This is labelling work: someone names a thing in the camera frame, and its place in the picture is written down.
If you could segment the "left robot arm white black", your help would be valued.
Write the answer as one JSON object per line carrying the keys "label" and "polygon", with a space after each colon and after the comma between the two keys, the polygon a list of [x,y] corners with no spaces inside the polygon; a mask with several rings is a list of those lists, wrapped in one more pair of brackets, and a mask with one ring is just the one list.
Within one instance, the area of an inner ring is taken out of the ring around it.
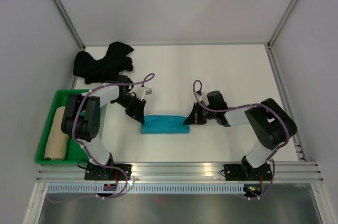
{"label": "left robot arm white black", "polygon": [[112,154],[104,147],[99,135],[100,117],[102,107],[119,104],[127,116],[143,124],[146,100],[132,91],[137,84],[122,75],[116,82],[105,82],[95,89],[68,96],[61,130],[80,145],[89,159],[85,180],[128,180],[127,171],[114,164]]}

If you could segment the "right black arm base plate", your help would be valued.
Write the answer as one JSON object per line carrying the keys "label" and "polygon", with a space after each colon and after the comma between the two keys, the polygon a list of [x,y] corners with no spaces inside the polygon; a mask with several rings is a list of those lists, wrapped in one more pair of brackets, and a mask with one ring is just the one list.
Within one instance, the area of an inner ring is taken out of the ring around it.
{"label": "right black arm base plate", "polygon": [[270,181],[273,176],[271,166],[264,164],[259,168],[252,168],[244,164],[225,164],[223,166],[226,181]]}

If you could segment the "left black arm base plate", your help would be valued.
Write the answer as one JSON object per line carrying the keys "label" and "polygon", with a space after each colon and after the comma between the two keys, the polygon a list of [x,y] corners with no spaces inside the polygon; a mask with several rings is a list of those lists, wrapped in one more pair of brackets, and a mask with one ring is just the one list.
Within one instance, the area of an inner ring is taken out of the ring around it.
{"label": "left black arm base plate", "polygon": [[[78,167],[85,170],[84,179],[86,181],[126,181],[122,171],[117,169],[103,168],[88,161],[86,161],[86,166],[81,166],[78,163]],[[131,164],[115,164],[115,167],[123,170],[127,178],[130,179],[132,174]]]}

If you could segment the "teal t-shirt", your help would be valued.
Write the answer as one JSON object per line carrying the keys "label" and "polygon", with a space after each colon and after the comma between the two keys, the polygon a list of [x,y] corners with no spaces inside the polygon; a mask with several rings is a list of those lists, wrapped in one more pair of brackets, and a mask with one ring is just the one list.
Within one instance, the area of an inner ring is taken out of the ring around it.
{"label": "teal t-shirt", "polygon": [[190,126],[183,124],[185,117],[173,115],[147,115],[141,124],[142,134],[188,134]]}

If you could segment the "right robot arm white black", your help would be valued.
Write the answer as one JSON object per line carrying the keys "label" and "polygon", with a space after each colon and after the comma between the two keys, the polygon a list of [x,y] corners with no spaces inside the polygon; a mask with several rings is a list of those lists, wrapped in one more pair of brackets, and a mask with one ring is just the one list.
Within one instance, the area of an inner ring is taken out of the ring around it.
{"label": "right robot arm white black", "polygon": [[204,125],[215,120],[223,127],[250,125],[257,137],[251,151],[240,164],[224,165],[227,181],[270,181],[272,172],[268,161],[297,133],[295,122],[272,98],[256,105],[229,108],[220,91],[206,95],[208,103],[197,101],[184,125]]}

